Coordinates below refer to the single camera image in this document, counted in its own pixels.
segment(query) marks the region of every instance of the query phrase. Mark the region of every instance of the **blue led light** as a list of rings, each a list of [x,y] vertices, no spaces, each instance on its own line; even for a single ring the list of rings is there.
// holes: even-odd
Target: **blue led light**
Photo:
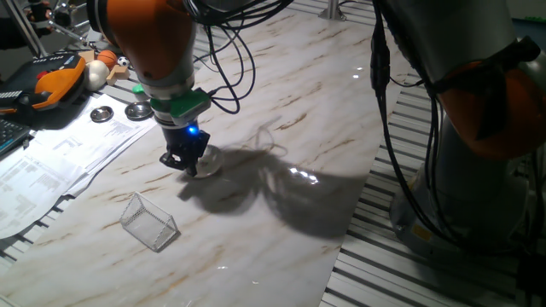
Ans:
[[[190,126],[190,127],[188,127],[188,132],[191,135],[196,135],[197,133],[199,133],[199,130],[197,128],[195,128],[194,126]]]

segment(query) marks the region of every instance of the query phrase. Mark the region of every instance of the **white slatted platform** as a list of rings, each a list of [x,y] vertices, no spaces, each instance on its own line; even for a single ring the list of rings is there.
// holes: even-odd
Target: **white slatted platform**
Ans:
[[[406,84],[418,80],[410,74]],[[429,123],[430,101],[424,88],[403,89],[389,128],[407,179],[425,160]],[[397,187],[383,140],[322,297],[323,306],[517,305],[515,258],[437,264],[404,246],[388,216]]]

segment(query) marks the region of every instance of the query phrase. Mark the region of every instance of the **paper sheet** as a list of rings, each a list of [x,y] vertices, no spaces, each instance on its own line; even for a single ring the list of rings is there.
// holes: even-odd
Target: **paper sheet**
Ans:
[[[91,170],[87,172],[85,175],[83,175],[77,182],[70,187],[70,189],[66,192],[66,194],[71,195],[73,197],[78,197],[80,194],[82,194],[85,189],[89,186],[91,183],[91,180],[93,180],[93,177],[95,177],[96,173],[106,167],[108,163],[112,162],[116,157],[118,157],[121,153],[123,153],[124,150],[126,150],[132,143],[136,142],[139,138],[141,138],[143,135],[148,132],[149,129],[142,129],[140,132],[135,134],[129,141],[123,143],[120,147],[118,147],[113,153],[111,153],[107,159],[103,160],[99,165],[96,166],[95,170]]]
[[[113,117],[105,123],[94,123],[90,113],[101,106],[111,107]],[[97,172],[156,125],[153,119],[129,120],[125,116],[126,107],[126,104],[108,95],[91,97],[85,109],[69,126],[61,130],[39,131],[33,142],[39,142],[85,168],[86,174],[65,194],[80,195]]]
[[[38,143],[0,162],[0,239],[46,214],[84,169]]]

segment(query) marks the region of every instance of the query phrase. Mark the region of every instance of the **white ball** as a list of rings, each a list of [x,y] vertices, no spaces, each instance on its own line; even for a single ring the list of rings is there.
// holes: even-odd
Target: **white ball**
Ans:
[[[118,65],[120,65],[121,67],[129,66],[129,60],[127,60],[127,58],[124,56],[120,56],[118,58]]]
[[[103,62],[94,60],[85,65],[85,73],[87,74],[85,88],[95,91],[106,83],[106,78],[110,74],[110,70]]]

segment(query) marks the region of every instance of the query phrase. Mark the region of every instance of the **metal pole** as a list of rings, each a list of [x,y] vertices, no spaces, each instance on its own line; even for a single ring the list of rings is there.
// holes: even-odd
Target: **metal pole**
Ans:
[[[82,22],[78,23],[76,26],[74,26],[74,28],[78,29],[78,28],[80,28],[82,26],[87,26],[87,25],[89,25],[89,21],[85,20],[85,21],[82,21]]]
[[[345,21],[347,18],[340,11],[340,0],[328,0],[328,7],[318,17],[326,20]]]
[[[50,26],[52,26],[52,27],[53,27],[55,30],[57,30],[58,32],[61,32],[62,34],[65,34],[65,35],[67,35],[67,36],[70,37],[70,38],[77,39],[80,43],[83,43],[84,45],[87,44],[87,42],[85,42],[85,38],[82,38],[82,37],[79,36],[78,34],[76,34],[76,33],[74,33],[74,32],[70,32],[70,31],[68,31],[67,29],[65,29],[64,27],[57,25],[56,23],[54,23],[54,21],[50,20],[50,21],[48,21],[48,24],[49,24]]]
[[[2,0],[4,7],[8,10],[9,17],[15,22],[20,34],[25,39],[26,45],[32,54],[37,57],[47,56],[44,46],[40,42],[38,35],[32,29],[31,23],[26,18],[23,10],[20,9],[16,0]]]

